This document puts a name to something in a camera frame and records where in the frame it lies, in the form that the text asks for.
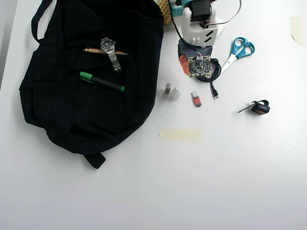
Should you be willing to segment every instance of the green marker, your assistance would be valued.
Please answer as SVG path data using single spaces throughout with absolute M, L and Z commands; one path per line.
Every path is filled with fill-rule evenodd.
M 88 81 L 90 83 L 97 83 L 97 84 L 100 84 L 100 85 L 104 85 L 104 86 L 107 86 L 113 90 L 117 90 L 117 91 L 120 91 L 120 92 L 124 92 L 125 91 L 125 86 L 123 85 L 117 85 L 115 83 L 112 83 L 112 82 L 109 82 L 109 81 L 106 81 L 106 80 L 103 80 L 93 74 L 89 74 L 89 73 L 85 73 L 85 72 L 81 72 L 80 73 L 80 79 L 81 80 L 84 80 L 84 81 Z

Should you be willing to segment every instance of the blue robot part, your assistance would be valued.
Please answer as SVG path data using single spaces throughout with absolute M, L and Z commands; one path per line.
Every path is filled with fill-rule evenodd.
M 181 5 L 177 6 L 175 2 L 171 2 L 171 7 L 172 7 L 172 13 L 174 17 L 181 16 L 182 11 L 185 8 L 185 6 L 194 0 L 181 0 Z

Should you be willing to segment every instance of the black cable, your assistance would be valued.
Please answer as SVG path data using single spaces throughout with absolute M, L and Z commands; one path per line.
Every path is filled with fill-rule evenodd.
M 183 39 L 183 37 L 181 36 L 177 26 L 176 26 L 176 23 L 175 23 L 175 20 L 174 20 L 174 17 L 173 17 L 173 13 L 172 13 L 172 7 L 171 7 L 171 3 L 170 1 L 168 1 L 168 5 L 169 5 L 169 10 L 171 12 L 171 18 L 172 18 L 172 22 L 173 22 L 173 25 L 174 25 L 174 28 L 180 38 L 180 40 L 182 41 L 182 43 L 190 48 L 191 50 L 195 51 L 196 53 L 198 53 L 199 55 L 201 55 L 201 52 L 197 51 L 194 47 L 195 46 L 192 46 L 190 45 L 188 42 L 186 42 L 186 40 Z M 211 58 L 211 63 L 213 63 L 215 65 L 215 69 L 213 71 L 213 74 L 210 78 L 197 78 L 198 80 L 202 81 L 202 82 L 209 82 L 210 83 L 210 88 L 211 88 L 211 91 L 212 91 L 212 94 L 213 96 L 215 97 L 215 99 L 218 99 L 219 98 L 219 93 L 217 92 L 217 90 L 215 89 L 215 87 L 213 86 L 213 81 L 216 80 L 220 75 L 221 75 L 221 71 L 222 71 L 222 67 L 219 63 L 219 60 L 216 59 L 216 58 Z
M 219 93 L 213 86 L 213 81 L 215 81 L 221 75 L 222 67 L 219 63 L 219 60 L 216 58 L 211 58 L 211 63 L 215 65 L 215 69 L 213 71 L 212 76 L 210 78 L 197 78 L 197 80 L 200 80 L 202 82 L 209 82 L 213 96 L 215 97 L 215 99 L 218 99 Z

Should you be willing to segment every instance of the scissor blade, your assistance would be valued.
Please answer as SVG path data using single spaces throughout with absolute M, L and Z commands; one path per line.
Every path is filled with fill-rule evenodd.
M 237 58 L 234 54 L 231 54 L 229 59 L 225 62 L 225 64 L 222 67 L 221 73 L 223 73 L 232 63 L 237 61 Z

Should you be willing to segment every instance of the metal watch band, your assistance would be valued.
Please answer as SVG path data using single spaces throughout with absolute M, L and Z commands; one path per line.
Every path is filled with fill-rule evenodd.
M 115 50 L 112 49 L 112 50 L 108 51 L 107 54 L 109 55 L 109 58 L 110 58 L 110 60 L 112 62 L 114 70 L 115 71 L 120 71 L 121 67 L 120 67 L 119 61 L 117 60 L 117 57 L 116 57 L 116 54 L 115 54 Z

